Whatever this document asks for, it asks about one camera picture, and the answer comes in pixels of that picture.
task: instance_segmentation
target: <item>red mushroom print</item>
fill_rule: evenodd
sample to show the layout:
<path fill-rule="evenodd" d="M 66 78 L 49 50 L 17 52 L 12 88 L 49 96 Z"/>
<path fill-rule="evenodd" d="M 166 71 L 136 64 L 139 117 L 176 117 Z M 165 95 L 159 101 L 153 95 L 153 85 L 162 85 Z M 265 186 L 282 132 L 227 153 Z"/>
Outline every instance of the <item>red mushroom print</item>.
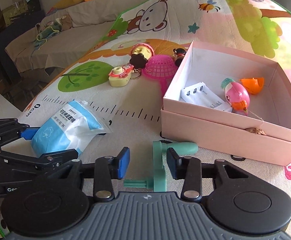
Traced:
<path fill-rule="evenodd" d="M 118 32 L 117 30 L 111 30 L 111 31 L 109 31 L 108 37 L 111 37 L 111 36 L 115 35 L 117 32 Z"/>

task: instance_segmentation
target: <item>metal screw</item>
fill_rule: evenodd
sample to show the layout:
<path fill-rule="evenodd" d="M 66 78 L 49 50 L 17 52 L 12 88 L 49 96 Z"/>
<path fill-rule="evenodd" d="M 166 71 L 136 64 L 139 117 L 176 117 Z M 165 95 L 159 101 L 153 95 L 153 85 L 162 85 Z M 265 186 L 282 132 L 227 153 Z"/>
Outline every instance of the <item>metal screw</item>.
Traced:
<path fill-rule="evenodd" d="M 111 197 L 111 192 L 107 190 L 100 190 L 95 194 L 98 198 L 109 198 Z"/>
<path fill-rule="evenodd" d="M 200 196 L 199 192 L 197 192 L 195 190 L 187 190 L 185 193 L 183 193 L 183 195 L 189 199 L 195 199 L 195 198 L 198 198 Z"/>

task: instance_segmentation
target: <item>green toy crank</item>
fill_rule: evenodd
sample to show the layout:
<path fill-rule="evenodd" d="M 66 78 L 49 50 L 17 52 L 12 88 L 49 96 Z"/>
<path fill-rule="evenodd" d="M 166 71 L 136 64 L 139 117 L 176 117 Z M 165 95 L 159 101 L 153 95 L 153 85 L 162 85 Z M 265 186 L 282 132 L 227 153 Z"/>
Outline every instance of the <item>green toy crank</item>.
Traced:
<path fill-rule="evenodd" d="M 167 191 L 167 178 L 162 156 L 167 154 L 168 148 L 173 148 L 178 155 L 194 155 L 198 151 L 198 145 L 192 142 L 162 143 L 153 142 L 153 177 L 146 180 L 125 179 L 124 187 L 147 188 L 154 192 Z"/>

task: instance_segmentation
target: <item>small doll figure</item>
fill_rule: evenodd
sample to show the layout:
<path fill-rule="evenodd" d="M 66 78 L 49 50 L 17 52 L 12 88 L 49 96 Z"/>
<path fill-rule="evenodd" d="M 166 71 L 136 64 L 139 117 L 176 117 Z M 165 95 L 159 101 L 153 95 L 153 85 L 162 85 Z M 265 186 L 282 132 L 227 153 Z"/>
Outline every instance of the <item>small doll figure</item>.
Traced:
<path fill-rule="evenodd" d="M 136 69 L 145 68 L 148 60 L 155 55 L 153 48 L 147 43 L 139 43 L 133 46 L 129 61 L 130 64 L 134 65 Z"/>
<path fill-rule="evenodd" d="M 183 58 L 185 57 L 185 49 L 173 49 L 174 52 L 174 63 L 177 67 L 180 67 Z"/>
<path fill-rule="evenodd" d="M 235 111 L 244 112 L 248 116 L 250 97 L 244 86 L 231 78 L 226 78 L 222 81 L 221 88 L 224 90 L 226 100 L 231 107 Z"/>

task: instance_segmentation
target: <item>bag of cotton pads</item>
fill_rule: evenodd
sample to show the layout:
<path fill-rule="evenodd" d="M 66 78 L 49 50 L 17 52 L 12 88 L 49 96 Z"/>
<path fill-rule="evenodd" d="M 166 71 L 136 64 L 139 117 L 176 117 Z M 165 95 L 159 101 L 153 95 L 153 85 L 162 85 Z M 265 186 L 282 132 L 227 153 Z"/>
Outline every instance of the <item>bag of cotton pads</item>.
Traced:
<path fill-rule="evenodd" d="M 75 149 L 80 155 L 94 136 L 109 132 L 109 126 L 87 102 L 71 101 L 39 128 L 31 146 L 38 157 L 69 149 Z"/>

